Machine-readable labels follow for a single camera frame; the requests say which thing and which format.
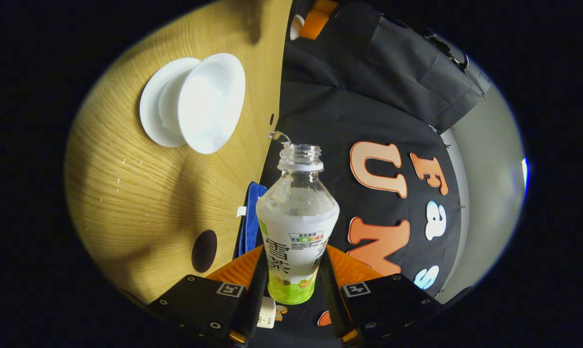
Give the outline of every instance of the white tag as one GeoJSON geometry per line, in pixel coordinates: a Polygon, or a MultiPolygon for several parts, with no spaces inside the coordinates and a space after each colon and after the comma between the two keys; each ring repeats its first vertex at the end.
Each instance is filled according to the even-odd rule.
{"type": "Polygon", "coordinates": [[[236,218],[238,216],[246,216],[246,207],[238,207],[238,212],[236,212],[236,218]]]}
{"type": "Polygon", "coordinates": [[[264,329],[274,328],[275,318],[276,302],[271,297],[262,297],[261,310],[259,311],[259,319],[256,322],[256,326],[264,329]]]}

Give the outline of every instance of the grey wall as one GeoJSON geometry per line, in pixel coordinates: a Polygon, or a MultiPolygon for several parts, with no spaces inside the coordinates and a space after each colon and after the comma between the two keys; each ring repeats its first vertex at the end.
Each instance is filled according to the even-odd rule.
{"type": "Polygon", "coordinates": [[[436,297],[442,303],[476,284],[495,264],[512,236],[525,196],[521,167],[525,155],[517,125],[498,88],[491,87],[485,97],[487,101],[457,122],[455,131],[442,134],[446,144],[455,143],[449,149],[453,165],[457,172],[465,172],[469,188],[469,204],[461,194],[469,228],[463,238],[462,216],[455,266],[436,297]]]}

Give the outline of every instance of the black hole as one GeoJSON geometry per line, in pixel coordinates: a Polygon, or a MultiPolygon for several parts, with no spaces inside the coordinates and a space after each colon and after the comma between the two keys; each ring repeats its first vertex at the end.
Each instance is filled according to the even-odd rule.
{"type": "Polygon", "coordinates": [[[217,244],[218,240],[214,231],[201,232],[195,246],[192,247],[192,267],[195,271],[203,273],[210,269],[212,262],[214,262],[214,256],[216,256],[217,244]]]}

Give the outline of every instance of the black fabric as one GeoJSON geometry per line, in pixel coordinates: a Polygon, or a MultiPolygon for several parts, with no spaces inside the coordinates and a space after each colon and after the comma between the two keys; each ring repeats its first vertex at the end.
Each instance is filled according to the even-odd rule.
{"type": "MultiPolygon", "coordinates": [[[[398,33],[391,25],[371,7],[353,4],[331,18],[315,41],[287,40],[276,129],[287,134],[294,143],[319,145],[322,149],[325,170],[320,180],[341,208],[329,244],[349,251],[373,242],[364,240],[357,245],[348,242],[349,222],[355,217],[362,218],[366,224],[381,226],[396,226],[408,220],[411,229],[408,244],[386,259],[401,266],[401,272],[412,280],[422,269],[439,266],[435,283],[426,290],[435,296],[455,260],[461,211],[452,162],[442,138],[428,123],[445,130],[448,124],[463,116],[448,112],[452,105],[436,95],[450,93],[446,99],[462,99],[467,103],[468,91],[478,88],[469,81],[463,84],[460,79],[453,78],[450,68],[457,67],[433,46],[429,45],[435,52],[422,59],[427,64],[439,63],[412,64],[426,51],[400,48],[418,46],[417,39],[425,44],[424,39],[410,31],[417,37],[399,37],[399,42],[393,45],[393,37],[398,33]],[[422,75],[423,79],[410,78],[422,75]],[[349,152],[359,141],[393,143],[398,147],[401,168],[371,159],[366,166],[373,174],[405,176],[407,198],[400,198],[395,192],[364,187],[355,179],[350,169],[349,152]],[[446,196],[440,194],[439,188],[430,187],[426,178],[417,177],[411,152],[424,159],[437,158],[450,190],[446,196]],[[448,220],[444,235],[431,241],[424,234],[429,201],[443,205],[448,220]]],[[[481,93],[477,93],[477,97],[481,98],[481,93]]],[[[276,165],[281,149],[278,143],[270,145],[261,185],[269,188],[280,178],[276,165]]],[[[273,330],[258,330],[254,343],[259,346],[276,341],[281,348],[299,344],[340,346],[329,326],[316,325],[327,310],[323,291],[318,273],[313,297],[304,304],[289,306],[289,312],[273,330]]]]}

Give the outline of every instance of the white saucer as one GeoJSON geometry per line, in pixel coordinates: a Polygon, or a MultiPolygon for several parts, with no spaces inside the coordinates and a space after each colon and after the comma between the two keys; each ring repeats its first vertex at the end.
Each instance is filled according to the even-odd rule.
{"type": "Polygon", "coordinates": [[[159,112],[161,103],[159,102],[161,101],[163,90],[168,84],[174,81],[174,79],[181,80],[187,77],[199,62],[201,61],[196,58],[180,58],[174,60],[163,66],[163,68],[160,68],[143,89],[141,103],[139,104],[141,124],[147,135],[159,145],[178,147],[186,144],[186,140],[182,136],[177,122],[174,123],[167,119],[163,125],[163,119],[159,112]]]}
{"type": "Polygon", "coordinates": [[[207,57],[190,71],[179,92],[177,114],[191,148],[212,154],[227,143],[242,112],[245,86],[242,63],[228,53],[207,57]]]}

